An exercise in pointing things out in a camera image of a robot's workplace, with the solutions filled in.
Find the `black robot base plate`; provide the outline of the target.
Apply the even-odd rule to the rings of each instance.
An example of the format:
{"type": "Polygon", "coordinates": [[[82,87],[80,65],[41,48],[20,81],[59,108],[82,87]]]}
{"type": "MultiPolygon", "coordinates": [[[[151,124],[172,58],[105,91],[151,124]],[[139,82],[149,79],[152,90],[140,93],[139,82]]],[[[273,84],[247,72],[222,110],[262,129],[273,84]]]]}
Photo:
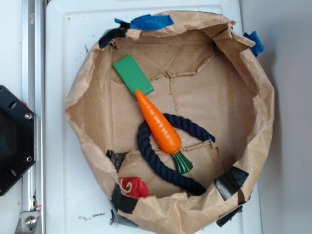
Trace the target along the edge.
{"type": "Polygon", "coordinates": [[[35,114],[0,86],[0,195],[5,195],[35,162],[35,114]]]}

